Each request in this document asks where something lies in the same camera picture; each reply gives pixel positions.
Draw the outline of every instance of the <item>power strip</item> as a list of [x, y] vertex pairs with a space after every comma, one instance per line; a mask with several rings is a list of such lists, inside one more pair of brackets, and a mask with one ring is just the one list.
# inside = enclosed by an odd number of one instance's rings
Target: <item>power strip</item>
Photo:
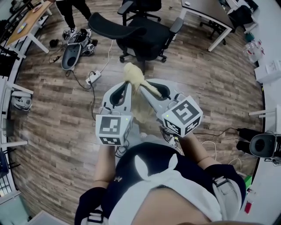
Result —
[[86, 80], [86, 83], [89, 84], [89, 81], [93, 83], [100, 77], [101, 77], [101, 72], [97, 70]]

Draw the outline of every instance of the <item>chair armrest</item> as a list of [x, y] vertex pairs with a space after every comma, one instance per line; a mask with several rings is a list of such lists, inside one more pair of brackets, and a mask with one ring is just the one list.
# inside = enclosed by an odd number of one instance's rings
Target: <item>chair armrest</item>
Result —
[[117, 13], [118, 13], [119, 15], [123, 15], [123, 14], [127, 13], [128, 9], [131, 7], [132, 4], [133, 4], [132, 1], [127, 1], [125, 4], [123, 4], [123, 5], [119, 8], [119, 10], [118, 10]]
[[170, 28], [170, 32], [176, 34], [180, 31], [181, 27], [184, 24], [184, 20], [177, 17], [175, 22], [173, 23], [172, 27]]

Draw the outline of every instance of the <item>strap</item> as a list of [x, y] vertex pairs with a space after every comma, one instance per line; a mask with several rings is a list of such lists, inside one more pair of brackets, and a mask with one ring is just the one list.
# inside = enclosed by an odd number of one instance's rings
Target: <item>strap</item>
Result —
[[81, 221], [81, 225], [108, 225], [108, 220], [104, 218], [101, 206], [96, 208], [88, 217]]
[[238, 184], [225, 177], [219, 177], [214, 179], [213, 190], [220, 204], [223, 220], [235, 219], [242, 205]]

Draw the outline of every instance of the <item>plush toy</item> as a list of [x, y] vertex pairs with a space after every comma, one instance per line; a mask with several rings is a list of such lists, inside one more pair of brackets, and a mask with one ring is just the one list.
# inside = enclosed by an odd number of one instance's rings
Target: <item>plush toy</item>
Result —
[[140, 68], [132, 63], [127, 63], [124, 67], [124, 80], [132, 84], [132, 109], [134, 117], [140, 123], [148, 122], [148, 119], [154, 113], [154, 109], [149, 105], [148, 101], [143, 97], [139, 90], [139, 86], [145, 86], [155, 95], [161, 97], [160, 92], [154, 86], [150, 85], [145, 79]]

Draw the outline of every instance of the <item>black office chair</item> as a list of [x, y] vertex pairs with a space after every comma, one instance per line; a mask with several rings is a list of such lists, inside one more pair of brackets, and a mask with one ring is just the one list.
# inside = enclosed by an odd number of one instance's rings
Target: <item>black office chair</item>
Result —
[[133, 12], [135, 13], [135, 15], [131, 16], [126, 21], [134, 19], [136, 16], [141, 16], [145, 18], [152, 17], [156, 18], [158, 22], [161, 21], [161, 18], [159, 16], [155, 16], [148, 13], [159, 11], [162, 7], [161, 0], [123, 0], [122, 5], [129, 1], [132, 1], [133, 4], [130, 6], [128, 12]]
[[[231, 31], [231, 33], [234, 33], [237, 27], [253, 22], [252, 11], [245, 5], [242, 5], [237, 10], [231, 12], [228, 16], [234, 26], [234, 29]], [[208, 37], [210, 40], [213, 39], [213, 35], [215, 32], [217, 32], [219, 35], [221, 35], [225, 31], [225, 27], [223, 27], [213, 21], [209, 21], [209, 23], [201, 22], [200, 26], [203, 26], [203, 25], [206, 25], [213, 29], [213, 32]]]
[[[126, 2], [118, 10], [118, 14], [125, 15], [133, 2]], [[173, 37], [179, 32], [184, 21], [177, 18], [171, 28], [158, 22], [143, 17], [135, 17], [128, 26], [119, 25], [103, 18], [95, 12], [89, 19], [89, 27], [95, 33], [115, 40], [123, 50], [120, 62], [126, 56], [132, 55], [142, 62], [142, 71], [145, 70], [145, 61], [162, 57], [161, 62], [166, 62], [164, 50], [169, 47]]]
[[14, 150], [16, 150], [16, 149], [7, 150], [7, 151], [4, 151], [4, 152], [0, 151], [0, 179], [1, 179], [2, 177], [6, 176], [6, 175], [9, 173], [9, 169], [13, 169], [13, 168], [15, 168], [15, 167], [20, 166], [20, 164], [17, 164], [17, 165], [15, 165], [15, 166], [12, 166], [12, 165], [15, 164], [15, 163], [10, 163], [10, 164], [8, 164], [8, 162], [7, 162], [6, 154], [7, 154], [8, 152], [12, 152], [12, 151], [14, 151]]

